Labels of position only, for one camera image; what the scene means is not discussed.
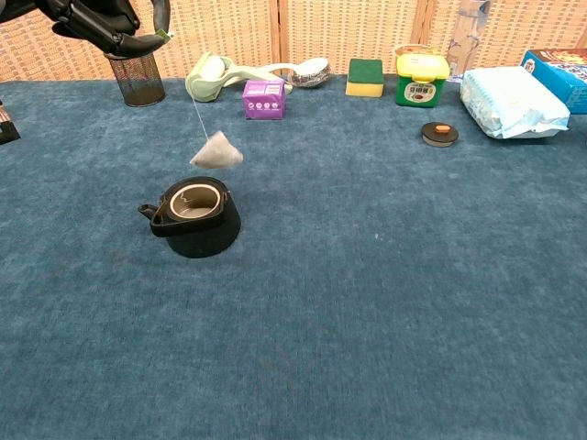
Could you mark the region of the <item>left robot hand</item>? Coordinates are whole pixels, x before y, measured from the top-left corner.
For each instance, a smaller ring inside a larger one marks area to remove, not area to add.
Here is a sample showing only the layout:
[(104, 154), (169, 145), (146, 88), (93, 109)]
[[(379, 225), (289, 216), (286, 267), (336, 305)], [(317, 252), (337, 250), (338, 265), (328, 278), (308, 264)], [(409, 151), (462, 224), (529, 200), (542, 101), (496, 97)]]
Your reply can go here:
[(12, 21), (38, 10), (51, 20), (55, 34), (86, 40), (115, 58), (133, 59), (150, 55), (172, 38), (171, 3), (154, 1), (152, 6), (155, 32), (144, 36), (136, 34), (140, 21), (129, 1), (3, 1), (1, 21)]

